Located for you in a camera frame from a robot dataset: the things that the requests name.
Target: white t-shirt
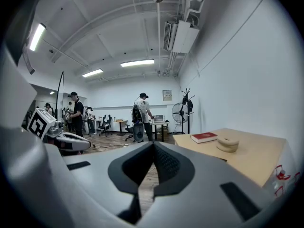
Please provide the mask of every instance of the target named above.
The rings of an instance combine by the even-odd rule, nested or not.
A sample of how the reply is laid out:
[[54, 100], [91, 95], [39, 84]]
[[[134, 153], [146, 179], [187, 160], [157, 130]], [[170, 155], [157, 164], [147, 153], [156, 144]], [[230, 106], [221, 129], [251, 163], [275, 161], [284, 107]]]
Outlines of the white t-shirt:
[[88, 119], [94, 118], [93, 112], [91, 110], [87, 110], [87, 116], [88, 116]]
[[51, 116], [53, 115], [53, 110], [52, 110], [52, 108], [49, 108], [48, 110], [47, 110], [47, 113], [49, 113]]
[[73, 111], [74, 111], [74, 107], [73, 107], [72, 105], [68, 105], [68, 106], [66, 107], [66, 111], [67, 111], [68, 109], [70, 109], [70, 110], [71, 110], [71, 112], [73, 112]]
[[149, 118], [148, 118], [147, 110], [150, 109], [149, 102], [147, 102], [146, 100], [143, 100], [143, 99], [139, 99], [138, 101], [135, 102], [135, 104], [138, 105], [138, 108], [142, 112], [142, 117], [143, 117], [142, 121], [144, 123], [148, 123]]

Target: wooden desk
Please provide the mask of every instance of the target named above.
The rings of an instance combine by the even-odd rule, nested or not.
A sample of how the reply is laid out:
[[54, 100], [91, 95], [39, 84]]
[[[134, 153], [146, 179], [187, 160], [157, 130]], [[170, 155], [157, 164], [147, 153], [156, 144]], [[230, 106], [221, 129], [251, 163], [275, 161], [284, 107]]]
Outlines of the wooden desk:
[[157, 140], [157, 129], [156, 129], [156, 126], [157, 125], [161, 125], [161, 141], [164, 142], [164, 139], [163, 139], [163, 126], [166, 125], [166, 124], [169, 124], [170, 122], [159, 122], [159, 123], [155, 123], [153, 122], [151, 125], [154, 126], [154, 134], [155, 134], [155, 140]]
[[236, 152], [219, 150], [218, 141], [195, 143], [190, 134], [174, 135], [175, 144], [189, 150], [227, 160], [227, 163], [263, 187], [274, 171], [286, 139], [246, 133], [232, 129], [212, 131], [217, 135], [239, 140]]

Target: black office chair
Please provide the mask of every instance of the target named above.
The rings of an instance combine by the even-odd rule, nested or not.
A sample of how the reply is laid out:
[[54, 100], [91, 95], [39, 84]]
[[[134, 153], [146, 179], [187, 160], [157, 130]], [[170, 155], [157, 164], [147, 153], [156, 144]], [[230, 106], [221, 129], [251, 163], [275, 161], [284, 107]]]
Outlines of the black office chair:
[[103, 117], [103, 124], [101, 126], [99, 126], [98, 128], [101, 129], [101, 133], [99, 134], [99, 136], [101, 136], [103, 133], [106, 136], [106, 131], [109, 130], [111, 128], [111, 115], [109, 115], [109, 119], [107, 121], [105, 121], [106, 115], [104, 115]]
[[125, 124], [127, 126], [127, 128], [125, 128], [125, 130], [128, 132], [128, 133], [131, 133], [132, 135], [129, 135], [125, 140], [127, 141], [127, 139], [131, 139], [133, 138], [133, 128], [130, 127], [130, 125], [128, 124]]

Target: computer monitor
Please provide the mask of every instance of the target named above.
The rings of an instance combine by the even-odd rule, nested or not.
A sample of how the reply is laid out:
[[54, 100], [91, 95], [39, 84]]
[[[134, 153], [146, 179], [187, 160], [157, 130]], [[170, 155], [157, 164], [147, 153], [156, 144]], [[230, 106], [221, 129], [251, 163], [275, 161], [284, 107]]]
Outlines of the computer monitor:
[[166, 121], [165, 115], [155, 115], [154, 116], [154, 122], [161, 123]]

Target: fluorescent light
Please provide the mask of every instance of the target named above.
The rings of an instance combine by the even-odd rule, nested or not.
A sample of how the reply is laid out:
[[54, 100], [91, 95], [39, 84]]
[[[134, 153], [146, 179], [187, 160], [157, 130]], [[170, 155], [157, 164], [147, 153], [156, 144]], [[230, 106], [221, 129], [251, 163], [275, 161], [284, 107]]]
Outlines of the fluorescent light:
[[95, 71], [93, 71], [93, 72], [90, 72], [90, 73], [87, 73], [87, 74], [84, 74], [84, 75], [82, 75], [83, 77], [89, 77], [89, 76], [91, 76], [91, 75], [94, 75], [94, 74], [99, 74], [99, 73], [102, 73], [103, 72], [103, 70], [101, 70], [101, 69], [98, 69], [98, 70], [95, 70]]
[[32, 42], [31, 42], [31, 44], [29, 46], [29, 49], [31, 49], [32, 51], [35, 51], [37, 43], [38, 43], [38, 41], [39, 41], [39, 39], [40, 39], [40, 37], [42, 35], [42, 32], [44, 31], [45, 28], [46, 27], [44, 25], [42, 25], [42, 24], [38, 25], [37, 30], [36, 30], [36, 32], [34, 34], [33, 39], [32, 39]]
[[126, 63], [121, 63], [120, 65], [123, 67], [129, 67], [129, 66], [146, 65], [146, 64], [154, 64], [154, 59], [126, 62]]

